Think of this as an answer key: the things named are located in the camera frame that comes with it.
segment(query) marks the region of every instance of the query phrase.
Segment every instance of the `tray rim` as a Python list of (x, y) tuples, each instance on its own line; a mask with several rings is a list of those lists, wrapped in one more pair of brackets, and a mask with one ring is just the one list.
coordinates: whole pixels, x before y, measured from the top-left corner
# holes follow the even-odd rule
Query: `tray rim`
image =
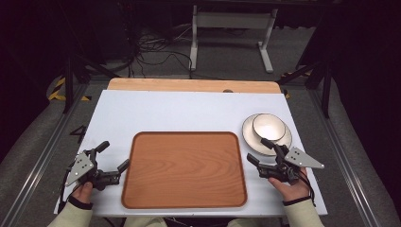
[(239, 161), (239, 168), (240, 168), (240, 175), (241, 175), (241, 180), (242, 180), (242, 190), (243, 190), (243, 200), (241, 203), (236, 204), (236, 205), (207, 205), (207, 206), (152, 206), (152, 207), (131, 207), (128, 206), (126, 204), (126, 202), (124, 201), (124, 196), (127, 193), (127, 181), (129, 179), (130, 176), (130, 167), (127, 169), (127, 175), (126, 178), (124, 180), (124, 186), (123, 186), (123, 192), (121, 194), (121, 203), (122, 205), (127, 208), (127, 209), (193, 209), (193, 208), (222, 208), (222, 207), (241, 207), (243, 206), (247, 201), (248, 201), (248, 190), (247, 190), (247, 186), (246, 186), (246, 181), (245, 181), (245, 173), (244, 173), (244, 165), (242, 164), (242, 155), (241, 155), (241, 149), (240, 149), (240, 145), (239, 145), (239, 140), (238, 140), (238, 136), (233, 133), (232, 131), (139, 131), (138, 133), (136, 133), (133, 138), (132, 138), (132, 144), (131, 144), (131, 150), (130, 150), (130, 162), (132, 160), (132, 155), (133, 155), (133, 146), (134, 146), (134, 142), (135, 140), (143, 135), (143, 134), (230, 134), (234, 137), (235, 139), (235, 145), (237, 146), (237, 158)]

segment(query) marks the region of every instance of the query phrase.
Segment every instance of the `metal frame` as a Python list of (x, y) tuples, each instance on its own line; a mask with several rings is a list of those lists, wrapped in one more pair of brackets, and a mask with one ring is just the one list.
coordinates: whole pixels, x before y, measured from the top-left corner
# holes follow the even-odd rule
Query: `metal frame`
[[(87, 87), (87, 84), (80, 84), (78, 86), (78, 90), (75, 93), (75, 100), (79, 100), (84, 95)], [(42, 151), (41, 156), (30, 171), (24, 186), (15, 199), (14, 204), (10, 207), (9, 212), (1, 223), (1, 226), (16, 226), (19, 217), (23, 214), (27, 203), (29, 202), (33, 192), (36, 189), (36, 186), (41, 180), (47, 165), (50, 163), (53, 154), (56, 152), (56, 147), (61, 140), (61, 134), (66, 128), (67, 123), (78, 104), (79, 102), (73, 102), (69, 111), (61, 115), (56, 129), (54, 129), (53, 134)]]
[(190, 59), (191, 71), (197, 68), (198, 56), (198, 27), (229, 27), (229, 28), (253, 28), (265, 29), (265, 38), (263, 42), (259, 42), (259, 51), (262, 61), (265, 65), (266, 72), (272, 73), (270, 58), (266, 47), (274, 26), (277, 15), (277, 9), (273, 9), (271, 13), (222, 13), (222, 12), (198, 12), (198, 7), (194, 6), (192, 15), (192, 44)]

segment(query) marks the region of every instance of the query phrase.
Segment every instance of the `black cable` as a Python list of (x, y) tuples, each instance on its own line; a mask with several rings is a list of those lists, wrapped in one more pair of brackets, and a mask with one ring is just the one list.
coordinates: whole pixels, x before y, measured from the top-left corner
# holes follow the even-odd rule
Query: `black cable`
[(165, 218), (165, 219), (170, 220), (170, 221), (172, 221), (172, 222), (174, 222), (174, 223), (180, 224), (180, 225), (182, 225), (182, 226), (192, 227), (192, 226), (189, 226), (189, 225), (187, 225), (187, 224), (185, 224), (185, 223), (182, 223), (182, 222), (180, 222), (180, 221), (177, 221), (175, 218)]
[[(111, 71), (111, 72), (113, 72), (113, 73), (119, 72), (119, 71), (121, 71), (121, 70), (127, 68), (127, 67), (132, 63), (132, 61), (133, 61), (133, 60), (129, 60), (129, 61), (127, 61), (126, 63), (124, 63), (124, 64), (122, 64), (122, 65), (118, 65), (118, 66), (116, 66), (115, 68), (110, 68), (110, 69), (107, 69), (107, 70), (109, 70), (109, 71)], [(102, 75), (102, 73), (98, 72), (97, 70), (86, 69), (86, 71), (87, 71), (88, 73), (90, 73), (91, 75), (93, 75), (93, 76)]]
[(278, 218), (278, 219), (279, 219), (279, 221), (280, 221), (280, 226), (281, 226), (281, 227), (289, 227), (289, 224), (285, 224), (285, 223), (284, 223), (283, 218)]
[(59, 208), (58, 208), (58, 210), (57, 210), (57, 213), (58, 213), (58, 214), (62, 211), (62, 209), (64, 209), (65, 205), (66, 205), (67, 202), (68, 202), (68, 198), (69, 198), (75, 191), (77, 191), (77, 189), (79, 188), (79, 185), (76, 185), (76, 187), (74, 188), (74, 190), (73, 190), (73, 191), (70, 193), (70, 195), (67, 197), (67, 200), (64, 201), (64, 200), (63, 200), (63, 197), (64, 197), (65, 180), (66, 180), (66, 178), (64, 177), (63, 185), (61, 185), (61, 193), (60, 193), (60, 198), (59, 198), (59, 200), (60, 200), (60, 201), (59, 201)]
[(108, 218), (103, 218), (103, 219), (105, 219), (111, 226), (115, 227), (114, 224)]
[[(157, 62), (157, 63), (145, 62), (145, 61), (141, 61), (141, 60), (139, 60), (139, 59), (137, 58), (138, 63), (141, 62), (141, 63), (143, 63), (143, 64), (148, 64), (148, 65), (160, 65), (160, 64), (165, 63), (165, 62), (172, 56), (172, 57), (175, 57), (175, 58), (177, 59), (177, 61), (180, 63), (180, 65), (181, 65), (183, 68), (185, 68), (186, 70), (188, 70), (188, 72), (189, 72), (189, 78), (192, 79), (192, 70), (190, 69), (190, 68), (192, 68), (192, 61), (191, 61), (191, 58), (190, 58), (189, 56), (187, 56), (187, 55), (185, 55), (185, 54), (183, 54), (183, 53), (177, 52), (177, 51), (147, 51), (147, 52), (145, 52), (145, 53), (154, 53), (154, 52), (157, 52), (157, 53), (169, 53), (169, 55), (168, 55), (167, 58), (165, 58), (163, 61)], [(175, 54), (184, 56), (184, 57), (186, 57), (186, 58), (189, 60), (189, 69), (188, 69), (185, 65), (183, 65), (183, 63), (180, 61), (180, 59), (179, 59)]]
[(300, 172), (305, 176), (305, 178), (302, 177), (299, 173), (296, 173), (296, 176), (309, 187), (310, 198), (312, 199), (313, 205), (316, 206), (316, 204), (315, 204), (315, 191), (313, 190), (312, 185), (310, 184), (310, 181), (307, 178), (306, 174), (304, 174), (304, 172), (302, 172), (302, 171), (300, 171)]
[(124, 227), (126, 220), (127, 220), (127, 218), (123, 218), (123, 220), (121, 221), (120, 227)]
[(135, 78), (135, 72), (133, 72), (132, 64), (131, 64), (131, 72), (132, 72), (132, 77)]
[(131, 77), (131, 65), (129, 64), (128, 65), (128, 78), (130, 78)]
[(145, 73), (144, 73), (144, 66), (142, 66), (142, 64), (140, 63), (141, 61), (139, 61), (138, 58), (136, 58), (136, 59), (137, 59), (137, 62), (138, 62), (138, 64), (139, 64), (139, 66), (141, 67), (142, 76), (144, 76), (144, 78), (145, 78), (146, 76), (145, 76)]
[(160, 39), (160, 38), (153, 38), (153, 39), (146, 39), (142, 43), (138, 43), (139, 50), (144, 50), (144, 51), (160, 51), (165, 49), (171, 45), (170, 42), (168, 42), (166, 39)]
[(59, 208), (57, 210), (57, 213), (59, 214), (61, 212), (61, 210), (64, 208), (65, 204), (67, 203), (67, 201), (64, 201), (64, 189), (65, 189), (65, 183), (67, 182), (67, 178), (68, 178), (68, 174), (71, 172), (71, 168), (74, 166), (74, 162), (72, 162), (70, 164), (70, 166), (67, 167), (67, 169), (65, 170), (65, 174), (64, 177), (62, 179), (62, 183), (60, 185), (61, 190), (60, 190), (60, 197), (59, 197)]

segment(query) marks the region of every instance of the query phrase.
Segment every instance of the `metal bracket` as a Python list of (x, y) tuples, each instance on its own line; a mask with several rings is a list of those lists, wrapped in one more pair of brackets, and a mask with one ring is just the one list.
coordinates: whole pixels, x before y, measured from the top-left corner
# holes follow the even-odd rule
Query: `metal bracket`
[(65, 185), (66, 186), (71, 185), (80, 177), (85, 175), (93, 167), (94, 164), (91, 162), (89, 157), (84, 152), (80, 153), (76, 158), (74, 166), (71, 169), (70, 175), (68, 175), (67, 182), (65, 183)]
[(324, 168), (324, 165), (307, 155), (299, 148), (292, 148), (285, 157), (286, 161), (296, 166)]

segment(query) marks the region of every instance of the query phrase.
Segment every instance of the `human hand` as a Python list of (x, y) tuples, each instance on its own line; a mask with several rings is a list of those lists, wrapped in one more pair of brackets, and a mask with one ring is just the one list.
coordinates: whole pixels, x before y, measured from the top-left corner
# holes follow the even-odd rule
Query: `human hand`
[(72, 196), (82, 203), (91, 203), (91, 195), (94, 186), (92, 183), (87, 182), (84, 185), (80, 185), (76, 190), (74, 190)]
[[(301, 173), (300, 177), (306, 178), (306, 169), (302, 167), (301, 171), (304, 174)], [(293, 201), (309, 196), (309, 186), (304, 181), (298, 180), (290, 186), (275, 178), (269, 178), (269, 182), (281, 193), (283, 201)]]

